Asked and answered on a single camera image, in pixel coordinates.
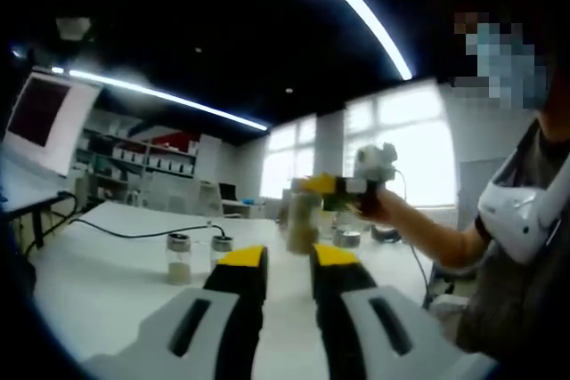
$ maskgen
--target computer screen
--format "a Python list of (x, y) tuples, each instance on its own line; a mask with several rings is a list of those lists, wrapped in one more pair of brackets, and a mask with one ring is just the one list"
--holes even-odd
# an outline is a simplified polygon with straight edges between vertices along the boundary
[(69, 85), (32, 77), (20, 96), (8, 130), (45, 147), (55, 117), (69, 89)]
[(224, 200), (237, 200), (235, 197), (235, 186), (220, 182), (220, 194)]
[(21, 156), (67, 176), (77, 139), (101, 87), (32, 71), (2, 142), (3, 156)]

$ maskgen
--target person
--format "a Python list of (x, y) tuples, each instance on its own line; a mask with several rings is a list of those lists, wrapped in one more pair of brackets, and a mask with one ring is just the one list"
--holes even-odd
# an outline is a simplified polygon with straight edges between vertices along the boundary
[[(478, 75), (489, 79), (490, 91), (501, 101), (505, 93), (512, 94), (507, 100), (511, 106), (536, 110), (539, 126), (513, 184), (546, 189), (570, 154), (570, 76), (562, 50), (567, 45), (559, 37), (563, 31), (557, 32), (556, 16), (542, 0), (455, 0), (452, 9), (454, 35), (463, 39), (463, 53), (469, 53), (469, 40), (475, 40)], [(493, 23), (501, 27), (500, 36)], [(509, 49), (498, 49), (489, 59), (493, 43), (509, 44)], [(505, 76), (497, 70), (505, 64), (510, 66), (511, 92), (501, 91), (499, 79), (493, 81)], [(389, 190), (380, 190), (378, 199), (379, 209), (369, 219), (396, 228), (433, 260), (450, 268), (480, 263), (476, 291), (461, 315), (456, 344), (497, 360), (515, 354), (536, 327), (549, 284), (570, 254), (570, 204), (550, 244), (531, 263), (521, 265), (493, 239), (480, 216), (458, 231), (433, 222)]]

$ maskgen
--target metal jar lid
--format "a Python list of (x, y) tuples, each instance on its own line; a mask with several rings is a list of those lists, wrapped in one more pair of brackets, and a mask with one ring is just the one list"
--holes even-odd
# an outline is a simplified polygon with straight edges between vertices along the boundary
[(170, 233), (167, 238), (167, 248), (175, 253), (189, 253), (190, 236), (182, 233)]
[(233, 239), (229, 236), (215, 235), (212, 238), (212, 249), (218, 253), (229, 253), (233, 250)]
[(332, 243), (340, 248), (356, 248), (360, 245), (360, 239), (360, 231), (337, 230), (332, 238)]

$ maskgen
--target window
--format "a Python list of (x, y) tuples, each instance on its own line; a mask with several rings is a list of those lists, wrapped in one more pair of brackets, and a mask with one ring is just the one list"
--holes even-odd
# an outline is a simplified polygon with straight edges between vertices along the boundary
[(413, 206), (447, 206), (456, 200), (452, 136), (435, 82), (407, 85), (354, 101), (345, 110), (344, 176), (354, 172), (356, 151), (394, 144), (399, 174), (387, 187)]
[(316, 116), (271, 131), (261, 176), (261, 196), (281, 198), (291, 180), (313, 174)]

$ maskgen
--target white table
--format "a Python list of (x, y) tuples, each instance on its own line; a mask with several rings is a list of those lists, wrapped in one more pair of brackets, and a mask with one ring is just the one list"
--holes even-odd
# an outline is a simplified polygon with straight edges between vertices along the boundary
[(32, 228), (37, 247), (44, 245), (41, 211), (69, 198), (66, 181), (56, 173), (47, 171), (2, 147), (0, 180), (4, 198), (2, 214), (11, 221), (32, 214)]
[(239, 200), (222, 199), (224, 214), (241, 214), (243, 218), (264, 218), (265, 210), (263, 205), (244, 204)]
[[(207, 218), (170, 214), (106, 202), (82, 217), (125, 234), (204, 224)], [(264, 327), (254, 361), (254, 378), (329, 378), (321, 333), (315, 324), (308, 258), (285, 251), (269, 220), (214, 219), (235, 247), (263, 244), (269, 250)], [(215, 231), (189, 232), (193, 287), (209, 273), (209, 240)], [(115, 354), (136, 338), (139, 323), (184, 290), (165, 282), (165, 238), (119, 239), (74, 223), (32, 263), (37, 268), (39, 310), (78, 361)], [(362, 262), (379, 285), (391, 285), (421, 304), (425, 288), (411, 250), (404, 244), (365, 239)], [(426, 274), (431, 262), (419, 255)]]

